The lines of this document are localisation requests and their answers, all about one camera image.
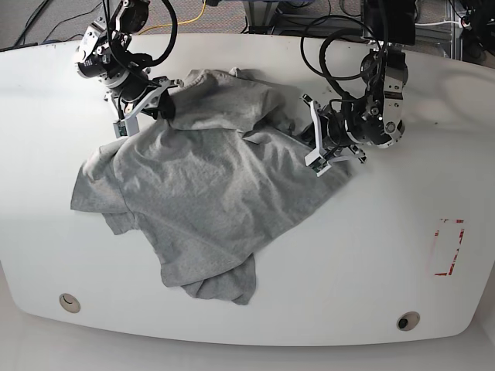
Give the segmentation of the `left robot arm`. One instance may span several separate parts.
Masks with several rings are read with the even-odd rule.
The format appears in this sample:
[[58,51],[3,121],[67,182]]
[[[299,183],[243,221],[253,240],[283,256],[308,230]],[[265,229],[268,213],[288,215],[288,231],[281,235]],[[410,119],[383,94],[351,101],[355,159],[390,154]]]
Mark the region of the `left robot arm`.
[[[415,12],[413,1],[363,1],[357,27],[336,30],[320,46],[315,73],[326,80],[338,98],[321,106],[303,95],[312,123],[298,136],[311,147],[305,164],[318,176],[337,162],[356,158],[365,163],[363,145],[389,148],[401,140],[405,132],[403,89],[408,81],[402,49],[415,43]],[[374,42],[361,62],[360,72],[346,78],[331,74],[326,62],[330,44],[344,36]],[[357,79],[365,84],[362,97],[354,97],[340,85],[344,80]]]

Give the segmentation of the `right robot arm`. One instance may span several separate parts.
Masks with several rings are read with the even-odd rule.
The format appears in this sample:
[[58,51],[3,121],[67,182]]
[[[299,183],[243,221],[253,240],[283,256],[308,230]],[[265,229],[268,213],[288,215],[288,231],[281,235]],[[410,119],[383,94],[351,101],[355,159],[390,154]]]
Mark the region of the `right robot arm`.
[[104,100],[116,115],[117,138],[140,132],[138,115],[172,119],[176,106],[171,89],[182,88],[181,80],[166,76],[151,78],[151,68],[165,62],[176,44],[179,22],[169,1],[164,1],[171,21],[169,42],[158,58],[128,50],[132,36],[141,31],[149,17],[148,1],[121,1],[113,14],[110,2],[101,3],[100,15],[88,27],[77,47],[75,68],[85,79],[96,78],[106,88]]

